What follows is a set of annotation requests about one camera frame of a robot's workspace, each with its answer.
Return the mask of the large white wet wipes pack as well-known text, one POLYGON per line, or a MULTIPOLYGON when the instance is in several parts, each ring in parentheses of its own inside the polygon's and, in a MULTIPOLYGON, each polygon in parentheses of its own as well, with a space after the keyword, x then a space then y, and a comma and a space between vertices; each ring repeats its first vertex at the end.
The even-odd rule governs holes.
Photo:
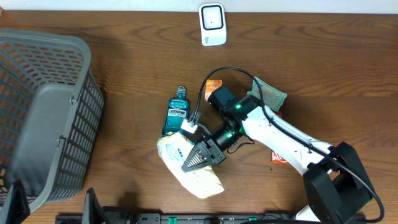
POLYGON ((208 198, 224 192, 223 184, 211 166, 190 172, 182 170, 182 165, 193 146, 194 143, 181 133, 173 133, 157 140, 160 158, 181 185, 191 194, 198 198, 208 198))

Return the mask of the teal Listerine mouthwash bottle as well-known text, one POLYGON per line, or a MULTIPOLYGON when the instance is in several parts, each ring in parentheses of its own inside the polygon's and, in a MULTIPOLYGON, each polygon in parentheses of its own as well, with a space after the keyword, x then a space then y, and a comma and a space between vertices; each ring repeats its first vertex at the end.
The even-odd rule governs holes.
POLYGON ((179 86, 175 98, 169 100, 165 125, 162 130, 163 136, 168 136, 181 130, 184 119, 188 118, 190 101, 187 99, 187 89, 179 86))

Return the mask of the red Top chocolate bar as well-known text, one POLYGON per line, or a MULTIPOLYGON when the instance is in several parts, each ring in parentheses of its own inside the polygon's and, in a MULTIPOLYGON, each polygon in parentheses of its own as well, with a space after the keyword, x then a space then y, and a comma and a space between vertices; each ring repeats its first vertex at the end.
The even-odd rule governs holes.
POLYGON ((288 162, 274 150, 271 150, 271 162, 274 164, 287 164, 288 162))

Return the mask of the small orange box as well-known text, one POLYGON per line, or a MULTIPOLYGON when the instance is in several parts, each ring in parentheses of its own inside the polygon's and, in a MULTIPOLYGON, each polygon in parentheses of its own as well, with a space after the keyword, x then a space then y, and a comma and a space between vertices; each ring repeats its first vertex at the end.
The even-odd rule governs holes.
POLYGON ((208 101, 209 96, 222 84, 222 80, 208 79, 205 85, 205 101, 208 101))

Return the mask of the small teal wipes pack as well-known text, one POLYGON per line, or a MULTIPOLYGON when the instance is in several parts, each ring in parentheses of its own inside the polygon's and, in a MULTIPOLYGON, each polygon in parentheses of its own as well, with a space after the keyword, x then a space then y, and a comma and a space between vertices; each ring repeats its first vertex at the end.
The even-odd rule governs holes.
POLYGON ((255 77, 259 86, 261 87, 264 104, 267 105, 271 110, 278 112, 280 107, 283 105, 287 94, 268 85, 260 78, 255 77))

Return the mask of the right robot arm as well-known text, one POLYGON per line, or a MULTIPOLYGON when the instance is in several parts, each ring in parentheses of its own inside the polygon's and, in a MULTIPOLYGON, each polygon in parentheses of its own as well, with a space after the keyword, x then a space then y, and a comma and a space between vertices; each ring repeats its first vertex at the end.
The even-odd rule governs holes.
POLYGON ((260 99, 235 97, 226 86, 208 98, 223 120, 211 134, 198 140, 182 165, 184 172, 225 160, 224 152, 246 136, 280 154, 303 177, 307 206, 297 219, 323 223, 359 223, 359 211, 372 200, 374 188, 356 150, 337 146, 301 132, 278 117, 260 99))

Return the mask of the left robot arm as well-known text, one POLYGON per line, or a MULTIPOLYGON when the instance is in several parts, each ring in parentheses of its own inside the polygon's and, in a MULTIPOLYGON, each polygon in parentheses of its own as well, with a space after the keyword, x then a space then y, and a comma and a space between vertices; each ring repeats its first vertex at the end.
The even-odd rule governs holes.
POLYGON ((62 212, 67 203, 43 203, 34 209, 34 203, 29 203, 24 185, 20 180, 11 184, 1 207, 1 224, 23 223, 29 216, 44 215, 44 221, 50 220, 50 215, 59 215, 55 223, 110 223, 104 209, 100 205, 94 189, 86 191, 83 211, 81 213, 62 212))

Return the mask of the white barcode scanner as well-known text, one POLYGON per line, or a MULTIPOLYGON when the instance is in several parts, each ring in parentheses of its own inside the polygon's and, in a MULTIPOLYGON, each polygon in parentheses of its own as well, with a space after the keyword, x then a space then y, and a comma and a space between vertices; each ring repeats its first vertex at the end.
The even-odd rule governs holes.
POLYGON ((201 43, 205 47, 223 45, 227 39, 224 7, 220 3, 199 8, 201 43))

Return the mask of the grey plastic shopping basket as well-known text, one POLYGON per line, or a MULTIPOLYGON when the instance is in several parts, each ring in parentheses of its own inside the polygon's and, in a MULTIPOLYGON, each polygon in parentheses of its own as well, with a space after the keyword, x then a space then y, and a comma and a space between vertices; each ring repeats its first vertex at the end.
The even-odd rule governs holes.
POLYGON ((86 42, 1 29, 1 216, 20 181, 30 211, 83 186, 104 97, 86 42))

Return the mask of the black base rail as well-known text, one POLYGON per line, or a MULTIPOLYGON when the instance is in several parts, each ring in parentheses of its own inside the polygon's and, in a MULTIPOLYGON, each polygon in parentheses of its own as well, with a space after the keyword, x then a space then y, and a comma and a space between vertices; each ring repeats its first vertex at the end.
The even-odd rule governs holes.
POLYGON ((289 215, 288 213, 265 213, 263 215, 231 215, 231 214, 211 214, 211 215, 178 215, 178 214, 160 214, 160 213, 132 213, 126 209, 103 207, 106 221, 98 214, 93 215, 89 220, 88 212, 82 214, 64 213, 55 217, 55 224, 67 223, 115 223, 115 224, 205 224, 205 223, 244 223, 263 220, 292 220, 294 222, 305 220, 308 222, 318 222, 319 219, 314 214, 305 209, 298 215, 289 215))

